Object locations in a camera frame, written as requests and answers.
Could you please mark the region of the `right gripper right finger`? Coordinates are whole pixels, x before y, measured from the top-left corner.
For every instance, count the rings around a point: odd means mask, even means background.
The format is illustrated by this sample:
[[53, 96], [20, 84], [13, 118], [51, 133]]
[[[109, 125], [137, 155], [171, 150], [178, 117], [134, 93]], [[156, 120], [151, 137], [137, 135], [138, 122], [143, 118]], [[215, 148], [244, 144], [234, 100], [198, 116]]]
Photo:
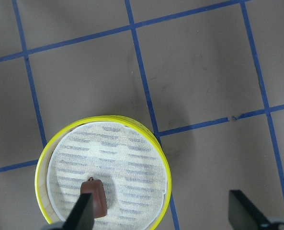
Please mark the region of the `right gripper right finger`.
[[234, 230], [274, 229], [241, 190], [230, 190], [228, 193], [228, 221]]

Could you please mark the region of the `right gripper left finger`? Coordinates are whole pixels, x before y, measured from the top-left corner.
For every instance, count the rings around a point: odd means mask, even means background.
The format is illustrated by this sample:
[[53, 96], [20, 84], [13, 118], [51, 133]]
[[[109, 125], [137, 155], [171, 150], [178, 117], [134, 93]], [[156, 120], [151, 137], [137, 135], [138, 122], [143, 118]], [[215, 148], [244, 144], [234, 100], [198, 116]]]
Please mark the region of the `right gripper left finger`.
[[62, 230], [91, 230], [94, 226], [92, 193], [81, 194]]

